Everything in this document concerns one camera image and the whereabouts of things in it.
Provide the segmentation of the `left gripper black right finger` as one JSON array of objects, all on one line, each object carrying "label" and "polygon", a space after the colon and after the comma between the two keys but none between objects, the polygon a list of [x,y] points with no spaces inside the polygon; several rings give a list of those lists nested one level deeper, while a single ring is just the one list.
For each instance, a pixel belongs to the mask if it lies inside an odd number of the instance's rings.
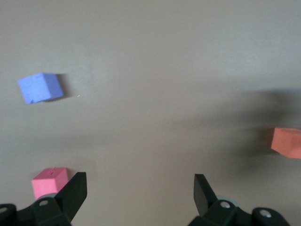
[{"label": "left gripper black right finger", "polygon": [[218,199],[203,174],[194,176],[193,198],[199,215],[188,226],[291,226],[273,209],[257,207],[249,214],[230,201]]}]

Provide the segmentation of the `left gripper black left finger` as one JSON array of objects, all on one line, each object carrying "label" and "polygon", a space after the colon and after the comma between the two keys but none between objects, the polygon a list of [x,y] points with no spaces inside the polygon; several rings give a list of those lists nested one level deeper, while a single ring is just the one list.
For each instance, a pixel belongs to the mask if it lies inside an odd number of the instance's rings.
[{"label": "left gripper black left finger", "polygon": [[56,195],[46,195],[25,209],[0,204],[0,226],[72,226],[86,197],[87,174],[78,172]]}]

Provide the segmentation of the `orange foam cube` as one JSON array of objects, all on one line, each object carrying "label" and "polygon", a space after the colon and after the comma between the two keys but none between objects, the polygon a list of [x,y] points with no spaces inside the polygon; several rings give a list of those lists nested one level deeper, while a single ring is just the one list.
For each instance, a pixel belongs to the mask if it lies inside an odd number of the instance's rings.
[{"label": "orange foam cube", "polygon": [[301,159],[301,129],[274,128],[271,149],[287,158]]}]

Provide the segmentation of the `pink-red foam cube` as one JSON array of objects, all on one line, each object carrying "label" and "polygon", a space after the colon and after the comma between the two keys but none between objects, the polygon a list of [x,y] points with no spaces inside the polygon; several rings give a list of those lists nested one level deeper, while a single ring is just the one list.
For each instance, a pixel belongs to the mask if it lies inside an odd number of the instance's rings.
[{"label": "pink-red foam cube", "polygon": [[68,182],[67,168],[46,168],[31,181],[34,197],[58,193]]}]

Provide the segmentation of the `purple-blue foam cube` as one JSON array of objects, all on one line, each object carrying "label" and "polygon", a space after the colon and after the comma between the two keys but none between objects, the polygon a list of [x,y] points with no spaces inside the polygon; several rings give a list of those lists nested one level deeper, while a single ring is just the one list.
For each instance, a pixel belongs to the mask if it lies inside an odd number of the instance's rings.
[{"label": "purple-blue foam cube", "polygon": [[27,105],[49,101],[64,96],[56,74],[38,73],[17,81],[24,102]]}]

